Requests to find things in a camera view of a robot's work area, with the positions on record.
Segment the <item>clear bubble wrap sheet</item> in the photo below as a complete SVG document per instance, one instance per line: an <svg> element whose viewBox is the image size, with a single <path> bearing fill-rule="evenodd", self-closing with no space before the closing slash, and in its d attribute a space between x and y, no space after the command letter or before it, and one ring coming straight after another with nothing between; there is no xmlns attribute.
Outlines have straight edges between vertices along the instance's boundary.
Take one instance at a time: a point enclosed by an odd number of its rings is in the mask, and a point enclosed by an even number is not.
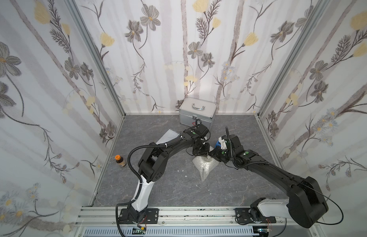
<svg viewBox="0 0 367 237"><path fill-rule="evenodd" d="M200 172L202 181L205 181L209 173L219 165L219 162L210 156L196 156L192 162Z"/></svg>

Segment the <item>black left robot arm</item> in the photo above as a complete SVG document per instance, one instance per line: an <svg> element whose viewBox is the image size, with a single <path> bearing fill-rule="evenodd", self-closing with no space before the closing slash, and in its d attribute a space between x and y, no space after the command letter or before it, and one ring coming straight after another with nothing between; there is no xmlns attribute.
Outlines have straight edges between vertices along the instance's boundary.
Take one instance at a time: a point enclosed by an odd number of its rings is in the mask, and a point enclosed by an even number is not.
<svg viewBox="0 0 367 237"><path fill-rule="evenodd" d="M138 146L129 152L127 157L129 169L139 180L135 195L127 205L129 218L133 222L141 222L146 216L151 190L154 183L164 174L169 158L190 147L193 148L195 155L207 154L210 150L209 133L210 130L199 123L184 130L172 140L160 144L152 142L148 145ZM145 149L145 151L138 162L139 169L136 170L132 166L131 157L141 149Z"/></svg>

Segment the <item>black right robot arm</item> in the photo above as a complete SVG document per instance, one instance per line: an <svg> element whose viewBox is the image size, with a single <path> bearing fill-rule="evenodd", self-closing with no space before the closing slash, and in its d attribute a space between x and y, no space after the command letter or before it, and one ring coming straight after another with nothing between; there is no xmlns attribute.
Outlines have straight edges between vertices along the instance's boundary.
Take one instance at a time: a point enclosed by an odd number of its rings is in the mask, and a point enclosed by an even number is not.
<svg viewBox="0 0 367 237"><path fill-rule="evenodd" d="M257 152L245 150L234 134L222 136L209 156L225 164L232 162L237 169L256 173L286 194L286 199L262 197L253 202L248 214L253 222L261 222L267 217L282 217L310 228L329 210L315 179L291 174L268 162Z"/></svg>

